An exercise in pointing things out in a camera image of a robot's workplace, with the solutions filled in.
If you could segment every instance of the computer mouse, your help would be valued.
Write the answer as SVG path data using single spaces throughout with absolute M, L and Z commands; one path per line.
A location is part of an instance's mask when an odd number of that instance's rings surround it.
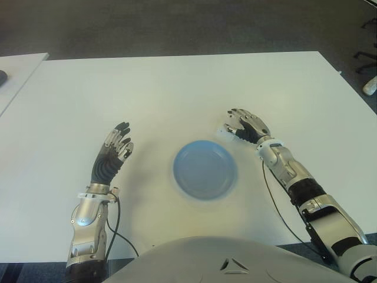
M 0 86 L 5 83 L 6 79 L 8 78 L 8 75 L 6 72 L 0 70 Z

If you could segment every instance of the chair leg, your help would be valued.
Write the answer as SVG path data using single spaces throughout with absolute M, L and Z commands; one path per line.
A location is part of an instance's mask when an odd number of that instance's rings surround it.
M 367 74 L 369 73 L 368 71 L 376 69 L 375 72 L 377 72 L 377 62 L 370 63 L 364 66 L 361 66 L 360 68 L 356 69 L 356 73 L 358 74 Z
M 373 55 L 373 54 L 362 52 L 362 51 L 357 52 L 353 57 L 357 59 L 359 58 L 360 55 L 364 55 L 365 57 L 377 60 L 377 55 Z
M 361 28 L 365 28 L 366 25 L 373 24 L 374 22 L 377 22 L 377 18 L 373 18 L 373 19 L 371 19 L 370 21 L 365 22 L 365 23 L 361 26 Z

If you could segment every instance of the robotic arm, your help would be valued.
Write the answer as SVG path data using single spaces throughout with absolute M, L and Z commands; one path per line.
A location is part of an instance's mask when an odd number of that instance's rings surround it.
M 67 261 L 65 282 L 102 282 L 106 276 L 107 205 L 118 201 L 118 189 L 110 182 L 133 151 L 128 123 L 121 123 L 106 138 L 94 162 L 91 183 L 80 193 L 80 204 L 74 209 L 71 223 L 74 236 Z
M 325 261 L 335 261 L 341 273 L 358 282 L 377 282 L 377 246 L 368 244 L 356 222 L 293 158 L 283 142 L 271 137 L 261 119 L 242 109 L 228 113 L 237 125 L 225 124 L 225 128 L 256 144 L 256 154 L 289 195 Z

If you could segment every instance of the white tabletop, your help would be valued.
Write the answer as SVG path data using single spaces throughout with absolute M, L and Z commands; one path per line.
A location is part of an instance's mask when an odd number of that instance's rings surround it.
M 216 134 L 233 107 L 259 115 L 366 233 L 377 231 L 377 119 L 318 52 L 45 61 L 0 118 L 0 262 L 66 261 L 76 195 L 121 121 L 131 123 L 135 149 L 113 181 L 120 233 L 141 253 L 187 236 L 297 242 L 273 208 L 253 146 Z M 236 161 L 226 198 L 189 199 L 171 177 L 177 152 L 199 139 Z M 268 181 L 308 241 L 288 196 L 270 173 Z M 114 226 L 117 208 L 109 210 Z M 133 256 L 122 239 L 114 245 L 112 258 Z
M 17 95 L 47 53 L 0 57 L 0 70 L 7 73 L 7 81 L 0 86 L 0 116 Z

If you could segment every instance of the black rubber sleeve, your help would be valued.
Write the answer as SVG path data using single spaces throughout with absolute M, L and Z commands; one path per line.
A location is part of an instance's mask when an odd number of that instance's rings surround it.
M 240 123 L 244 127 L 244 130 L 237 130 L 236 136 L 249 143 L 257 143 L 260 137 L 258 136 L 256 130 L 242 120 L 240 120 Z
M 334 243 L 331 248 L 337 256 L 342 256 L 349 248 L 357 245 L 362 245 L 362 242 L 357 237 L 347 237 Z
M 361 283 L 373 283 L 374 280 L 376 279 L 377 279 L 376 276 L 370 275 L 370 276 L 365 277 L 363 281 L 361 281 Z
M 93 165 L 91 183 L 110 185 L 123 162 L 119 159 L 107 159 L 99 156 Z
M 315 181 L 315 179 L 303 179 L 291 185 L 288 190 L 290 201 L 293 205 L 300 207 L 304 202 L 316 196 L 325 195 L 326 192 Z
M 64 283 L 100 283 L 106 275 L 104 261 L 87 261 L 67 267 Z

